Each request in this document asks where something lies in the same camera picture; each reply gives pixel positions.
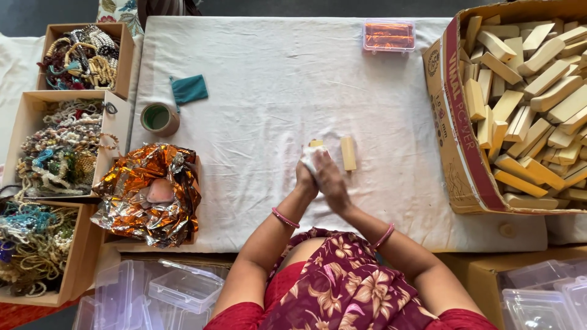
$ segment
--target packing tape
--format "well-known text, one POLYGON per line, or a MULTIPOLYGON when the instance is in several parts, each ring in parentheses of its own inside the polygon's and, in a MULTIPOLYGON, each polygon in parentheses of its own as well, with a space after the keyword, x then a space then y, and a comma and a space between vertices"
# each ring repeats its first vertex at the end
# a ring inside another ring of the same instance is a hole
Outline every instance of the packing tape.
POLYGON ((158 137, 168 137, 180 128, 180 115, 166 104, 155 102, 143 109, 141 124, 158 137))

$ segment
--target red stripe on box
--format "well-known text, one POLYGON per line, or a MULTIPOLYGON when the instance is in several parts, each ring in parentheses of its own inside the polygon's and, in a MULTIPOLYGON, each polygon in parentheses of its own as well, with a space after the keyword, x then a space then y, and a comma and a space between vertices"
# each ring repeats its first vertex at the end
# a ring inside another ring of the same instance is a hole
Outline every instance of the red stripe on box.
MULTIPOLYGON (((457 17, 455 17, 446 29, 446 39, 444 43, 446 47, 446 51, 444 53, 444 67, 446 68, 447 72, 448 68, 450 68, 449 61, 451 59, 451 55, 457 53, 458 50, 457 32, 457 17)), ((455 108, 452 107, 453 103, 456 105, 463 103, 462 85, 458 84, 458 86, 455 88, 452 86, 445 86, 445 90, 448 92, 448 101, 450 102, 449 106, 452 110, 451 112, 455 114, 455 108)), ((481 159, 481 155, 479 154, 477 147, 467 147, 467 143, 463 143, 461 132, 471 131, 468 116, 464 118, 464 120, 459 120, 459 118, 459 116, 454 116, 454 124, 457 129, 457 138, 458 142, 461 144, 461 149, 463 150, 469 173, 471 173, 473 182, 477 187, 477 193, 490 210, 504 211, 505 207, 500 198, 495 194, 495 190, 493 189, 493 185, 491 183, 491 178, 489 177, 489 173, 487 173, 487 169, 483 164, 483 159, 481 159)))

